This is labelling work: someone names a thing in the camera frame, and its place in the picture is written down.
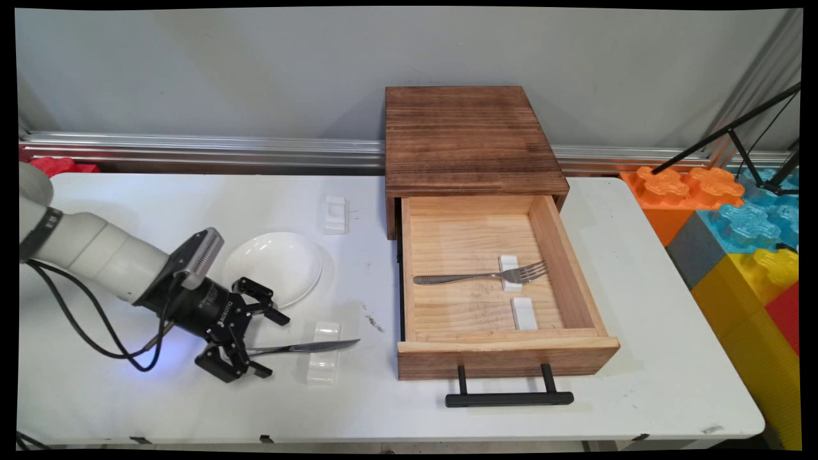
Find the metal rail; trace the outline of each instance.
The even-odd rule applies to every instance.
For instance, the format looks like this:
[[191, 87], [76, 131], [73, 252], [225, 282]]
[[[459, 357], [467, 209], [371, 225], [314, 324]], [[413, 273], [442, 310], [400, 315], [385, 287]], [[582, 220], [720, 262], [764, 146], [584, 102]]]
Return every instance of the metal rail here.
[[[103, 171], [176, 174], [334, 174], [382, 175], [383, 141], [296, 138], [225, 138], [33, 131], [19, 143], [20, 158], [46, 156], [94, 163]], [[552, 146], [567, 175], [615, 175], [640, 166], [658, 166], [682, 149]], [[777, 168], [786, 151], [753, 153], [759, 168]], [[735, 171], [736, 157], [727, 169]], [[676, 164], [685, 171], [707, 167], [691, 155]]]

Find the white plate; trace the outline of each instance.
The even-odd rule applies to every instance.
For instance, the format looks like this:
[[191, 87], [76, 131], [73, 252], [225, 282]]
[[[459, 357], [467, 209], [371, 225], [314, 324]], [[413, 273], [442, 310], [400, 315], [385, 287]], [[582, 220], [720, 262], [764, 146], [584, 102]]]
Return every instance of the white plate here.
[[278, 308], [301, 300], [321, 276], [321, 251], [298, 233], [274, 232], [253, 238], [234, 250], [222, 269], [230, 286], [240, 277], [272, 289]]

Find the wooden drawer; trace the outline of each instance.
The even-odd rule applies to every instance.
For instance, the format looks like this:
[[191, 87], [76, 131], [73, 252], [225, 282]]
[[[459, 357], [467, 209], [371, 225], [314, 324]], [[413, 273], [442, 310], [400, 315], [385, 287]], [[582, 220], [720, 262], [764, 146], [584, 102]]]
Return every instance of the wooden drawer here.
[[[593, 374], [619, 349], [596, 309], [553, 196], [423, 196], [400, 199], [402, 380]], [[496, 278], [418, 286], [414, 276], [498, 270], [545, 260], [548, 274], [504, 292]], [[538, 330], [516, 331], [511, 298], [530, 297]]]

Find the black cable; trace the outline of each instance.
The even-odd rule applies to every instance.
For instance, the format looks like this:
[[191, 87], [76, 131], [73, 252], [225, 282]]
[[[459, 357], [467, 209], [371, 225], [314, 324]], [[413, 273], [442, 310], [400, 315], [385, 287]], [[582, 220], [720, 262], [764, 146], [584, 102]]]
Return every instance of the black cable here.
[[[168, 294], [169, 295], [168, 295], [167, 300], [164, 303], [164, 307], [162, 308], [162, 312], [160, 314], [159, 333], [157, 334], [158, 338], [157, 338], [156, 343], [155, 343], [156, 350], [154, 352], [153, 359], [151, 360], [150, 364], [148, 364], [146, 367], [143, 367], [140, 363], [138, 363], [133, 358], [136, 357], [136, 356], [139, 356], [140, 354], [145, 353], [146, 351], [150, 350], [152, 347], [146, 345], [145, 347], [142, 348], [142, 350], [139, 350], [136, 353], [129, 353], [125, 349], [125, 346], [122, 345], [122, 342], [119, 340], [119, 337], [116, 335], [116, 332], [114, 331], [114, 328], [110, 325], [110, 322], [108, 321], [108, 317], [107, 317], [107, 315], [105, 315], [105, 311], [102, 309], [102, 307], [99, 304], [99, 301], [97, 300], [97, 298], [94, 296], [94, 294], [80, 280], [73, 277], [69, 273], [66, 273], [66, 272], [64, 272], [64, 271], [62, 271], [62, 270], [60, 270], [58, 268], [52, 267], [50, 265], [43, 264], [42, 262], [38, 262], [37, 260], [31, 259], [31, 260], [29, 260], [27, 262], [27, 264], [31, 268], [33, 268], [34, 271], [37, 272], [37, 274], [40, 275], [40, 277], [45, 281], [45, 283], [48, 285], [48, 288], [51, 290], [52, 294], [56, 298], [57, 303], [60, 305], [60, 308], [62, 309], [63, 313], [65, 314], [65, 317], [68, 318], [68, 321], [71, 323], [71, 326], [79, 334], [79, 336], [82, 337], [83, 340], [85, 340], [85, 342], [87, 344], [89, 344], [94, 350], [96, 350], [97, 352], [99, 352], [101, 354], [104, 354], [105, 356], [107, 356], [109, 358], [127, 359], [136, 369], [138, 369], [138, 370], [140, 370], [142, 372], [148, 372], [156, 365], [156, 363], [159, 361], [160, 351], [162, 350], [162, 338], [163, 338], [164, 333], [165, 333], [164, 324], [165, 324], [165, 320], [167, 318], [168, 306], [170, 305], [170, 300], [171, 300], [170, 293], [173, 291], [173, 289], [175, 289], [178, 286], [178, 283], [180, 282], [180, 279], [178, 277], [175, 277], [173, 279], [173, 281], [170, 284], [170, 287], [168, 288]], [[116, 344], [117, 348], [119, 348], [119, 351], [122, 352], [122, 354], [111, 353], [110, 351], [103, 349], [96, 342], [94, 342], [91, 339], [91, 337], [89, 337], [85, 333], [85, 331], [83, 331], [83, 329], [79, 326], [77, 321], [74, 319], [74, 315], [71, 314], [71, 312], [68, 310], [68, 306], [65, 304], [65, 301], [63, 300], [62, 295], [60, 295], [60, 292], [56, 289], [56, 286], [54, 286], [54, 283], [52, 282], [51, 278], [43, 271], [43, 269], [46, 269], [46, 270], [48, 270], [50, 272], [57, 273], [58, 275], [61, 275], [61, 276], [65, 277], [65, 278], [67, 278], [69, 281], [71, 281], [75, 285], [77, 285], [85, 293], [85, 295], [88, 296], [88, 298], [93, 303], [94, 308], [97, 309], [97, 312], [99, 313], [100, 318], [102, 319], [102, 322], [105, 324], [106, 329], [110, 333], [111, 338], [114, 340], [114, 343]]]
[[[770, 122], [770, 124], [768, 124], [768, 125], [767, 125], [767, 127], [766, 127], [766, 128], [764, 128], [764, 132], [763, 132], [763, 133], [761, 133], [761, 134], [758, 136], [758, 139], [756, 139], [756, 142], [753, 142], [752, 146], [750, 146], [750, 150], [748, 150], [748, 151], [747, 151], [747, 156], [750, 156], [750, 152], [751, 152], [751, 151], [753, 151], [753, 148], [755, 148], [755, 147], [756, 147], [756, 144], [758, 144], [758, 141], [762, 140], [762, 138], [764, 137], [764, 134], [766, 134], [766, 132], [767, 132], [767, 131], [770, 129], [770, 127], [772, 126], [772, 124], [773, 124], [773, 123], [775, 123], [775, 121], [778, 119], [778, 115], [781, 115], [781, 112], [783, 112], [783, 111], [784, 111], [784, 109], [786, 109], [786, 108], [787, 108], [787, 106], [789, 105], [789, 103], [790, 103], [790, 102], [792, 102], [792, 101], [793, 101], [793, 99], [795, 99], [795, 97], [798, 95], [798, 93], [799, 93], [799, 92], [800, 92], [800, 91], [796, 91], [796, 92], [795, 92], [795, 93], [794, 93], [794, 94], [793, 94], [793, 95], [790, 97], [790, 99], [787, 101], [787, 103], [786, 103], [786, 104], [784, 104], [784, 106], [783, 106], [783, 107], [781, 107], [781, 110], [779, 110], [779, 111], [778, 111], [778, 113], [777, 113], [777, 114], [775, 114], [775, 118], [773, 118], [773, 119], [772, 119], [772, 121]], [[739, 174], [741, 174], [741, 167], [742, 167], [742, 166], [744, 166], [744, 158], [742, 158], [742, 159], [741, 159], [741, 163], [739, 163], [739, 168], [738, 168], [738, 169], [736, 170], [736, 172], [735, 172], [735, 178], [736, 178], [736, 179], [738, 179], [738, 178], [739, 178]]]
[[45, 444], [41, 443], [40, 441], [36, 440], [35, 438], [32, 438], [31, 436], [28, 436], [28, 435], [24, 435], [23, 433], [20, 433], [19, 431], [17, 431], [17, 445], [20, 446], [20, 449], [30, 450], [29, 446], [25, 445], [25, 443], [23, 442], [24, 440], [27, 441], [27, 442], [30, 442], [31, 444], [36, 445], [37, 447], [39, 447], [39, 448], [41, 448], [43, 450], [53, 450], [52, 448], [46, 446]]

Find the knife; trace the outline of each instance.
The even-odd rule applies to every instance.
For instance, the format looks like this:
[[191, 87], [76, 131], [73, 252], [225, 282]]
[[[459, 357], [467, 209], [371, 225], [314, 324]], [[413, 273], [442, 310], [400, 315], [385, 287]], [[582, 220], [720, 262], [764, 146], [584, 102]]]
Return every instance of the knife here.
[[272, 346], [267, 348], [248, 348], [248, 356], [259, 356], [260, 354], [273, 353], [321, 353], [322, 351], [340, 350], [348, 346], [355, 345], [361, 339], [353, 340], [330, 340], [327, 342], [312, 342], [308, 344]]

